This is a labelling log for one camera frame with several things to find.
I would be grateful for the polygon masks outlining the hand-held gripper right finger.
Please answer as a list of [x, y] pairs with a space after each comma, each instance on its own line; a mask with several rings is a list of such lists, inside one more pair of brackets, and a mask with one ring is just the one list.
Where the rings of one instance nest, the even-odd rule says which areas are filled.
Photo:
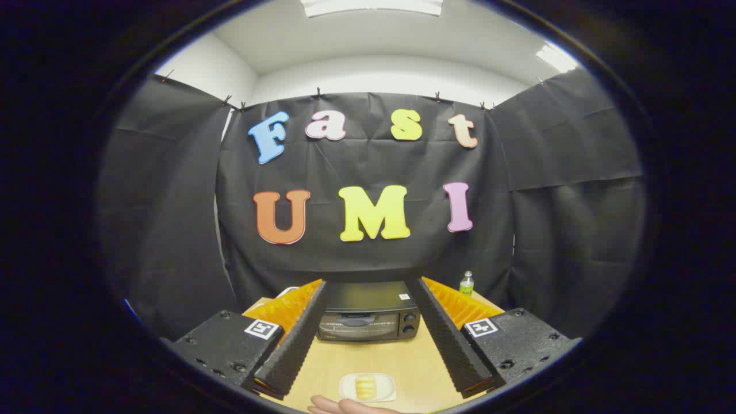
[[461, 323], [430, 288], [426, 278], [407, 287], [442, 357], [455, 390], [464, 398], [513, 387], [572, 351], [581, 338], [568, 338], [528, 310], [516, 308]]

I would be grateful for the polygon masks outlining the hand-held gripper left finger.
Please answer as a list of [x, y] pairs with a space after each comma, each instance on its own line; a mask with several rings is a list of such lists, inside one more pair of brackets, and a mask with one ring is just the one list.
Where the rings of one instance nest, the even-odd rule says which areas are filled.
[[197, 374], [241, 395], [284, 399], [308, 355], [326, 309], [328, 283], [300, 286], [248, 313], [218, 310], [162, 343]]

